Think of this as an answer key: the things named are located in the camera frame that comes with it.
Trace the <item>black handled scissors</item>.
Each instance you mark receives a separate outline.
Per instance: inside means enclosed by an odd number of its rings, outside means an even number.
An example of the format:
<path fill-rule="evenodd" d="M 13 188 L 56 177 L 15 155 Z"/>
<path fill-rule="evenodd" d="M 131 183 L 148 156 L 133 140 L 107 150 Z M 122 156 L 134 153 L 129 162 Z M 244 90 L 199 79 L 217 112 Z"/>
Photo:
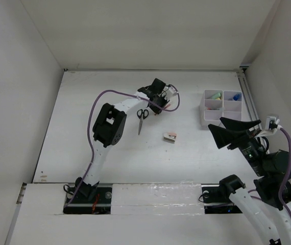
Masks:
<path fill-rule="evenodd" d="M 148 109 L 140 109 L 137 111 L 137 117 L 139 118 L 138 135 L 140 135 L 143 121 L 148 117 Z"/>

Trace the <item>green highlighter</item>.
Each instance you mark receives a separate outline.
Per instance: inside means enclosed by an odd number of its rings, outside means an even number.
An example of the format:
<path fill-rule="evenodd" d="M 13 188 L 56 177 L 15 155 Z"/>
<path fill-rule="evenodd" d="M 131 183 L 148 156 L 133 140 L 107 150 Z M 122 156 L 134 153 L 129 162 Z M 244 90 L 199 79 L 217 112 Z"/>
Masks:
<path fill-rule="evenodd" d="M 215 98 L 218 98 L 218 97 L 221 98 L 221 96 L 222 96 L 221 93 L 216 93 L 216 94 L 214 94 L 213 96 L 211 96 L 210 99 L 211 99 L 211 100 L 214 100 Z"/>

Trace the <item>pink white mini stapler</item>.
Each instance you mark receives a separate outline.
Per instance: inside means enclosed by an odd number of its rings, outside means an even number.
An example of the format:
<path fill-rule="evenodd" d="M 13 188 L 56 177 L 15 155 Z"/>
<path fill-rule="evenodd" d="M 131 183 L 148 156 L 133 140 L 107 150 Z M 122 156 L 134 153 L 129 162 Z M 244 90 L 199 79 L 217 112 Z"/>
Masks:
<path fill-rule="evenodd" d="M 163 134 L 163 140 L 167 142 L 175 143 L 177 139 L 177 134 L 172 132 L 167 132 Z"/>

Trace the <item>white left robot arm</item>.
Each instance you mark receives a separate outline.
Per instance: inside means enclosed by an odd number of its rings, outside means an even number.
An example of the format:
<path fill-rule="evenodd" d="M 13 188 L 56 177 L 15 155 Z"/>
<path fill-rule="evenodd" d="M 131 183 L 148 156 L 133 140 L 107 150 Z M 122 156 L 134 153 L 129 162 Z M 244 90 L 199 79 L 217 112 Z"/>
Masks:
<path fill-rule="evenodd" d="M 173 85 L 155 78 L 151 85 L 139 88 L 134 94 L 110 89 L 105 90 L 96 98 L 95 102 L 98 102 L 105 93 L 123 95 L 127 99 L 116 104 L 103 104 L 93 126 L 91 125 L 91 119 L 96 104 L 91 107 L 87 125 L 91 161 L 85 167 L 83 176 L 76 179 L 74 190 L 74 196 L 87 203 L 95 198 L 106 156 L 109 150 L 122 138 L 127 118 L 130 115 L 143 116 L 146 109 L 153 111 L 155 114 L 168 111 L 166 106 L 177 91 Z"/>

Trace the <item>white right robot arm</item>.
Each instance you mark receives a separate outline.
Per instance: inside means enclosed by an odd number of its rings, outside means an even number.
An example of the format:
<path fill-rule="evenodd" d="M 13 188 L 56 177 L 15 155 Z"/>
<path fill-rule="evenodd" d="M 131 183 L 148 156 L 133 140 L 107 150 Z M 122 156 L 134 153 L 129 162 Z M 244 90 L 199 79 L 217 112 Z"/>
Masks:
<path fill-rule="evenodd" d="M 291 244 L 291 137 L 275 116 L 267 117 L 264 130 L 256 121 L 221 117 L 222 126 L 208 125 L 218 149 L 238 149 L 258 177 L 254 192 L 237 175 L 229 175 L 213 186 L 202 188 L 199 201 L 222 212 L 237 207 L 260 236 L 263 244 Z M 287 139 L 288 150 L 268 153 L 260 140 L 277 131 Z"/>

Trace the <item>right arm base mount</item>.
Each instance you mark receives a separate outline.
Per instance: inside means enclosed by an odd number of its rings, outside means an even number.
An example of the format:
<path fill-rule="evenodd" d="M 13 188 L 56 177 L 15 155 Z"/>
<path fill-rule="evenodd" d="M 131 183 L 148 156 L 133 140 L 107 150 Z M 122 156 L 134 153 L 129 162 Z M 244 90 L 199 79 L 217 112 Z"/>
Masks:
<path fill-rule="evenodd" d="M 202 184 L 198 201 L 204 204 L 205 214 L 240 214 L 242 211 L 229 199 L 240 188 L 245 188 L 245 183 L 237 175 L 230 175 L 218 184 Z"/>

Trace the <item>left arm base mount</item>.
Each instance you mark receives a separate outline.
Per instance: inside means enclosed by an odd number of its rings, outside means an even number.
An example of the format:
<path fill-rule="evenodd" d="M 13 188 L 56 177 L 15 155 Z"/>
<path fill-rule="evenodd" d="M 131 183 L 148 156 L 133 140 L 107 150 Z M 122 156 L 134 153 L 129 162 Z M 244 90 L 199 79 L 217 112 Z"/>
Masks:
<path fill-rule="evenodd" d="M 65 184 L 63 189 L 66 192 L 64 214 L 111 214 L 112 185 L 99 185 L 95 193 L 91 194 L 91 198 L 86 198 L 78 192 L 70 204 L 68 203 L 75 188 Z"/>

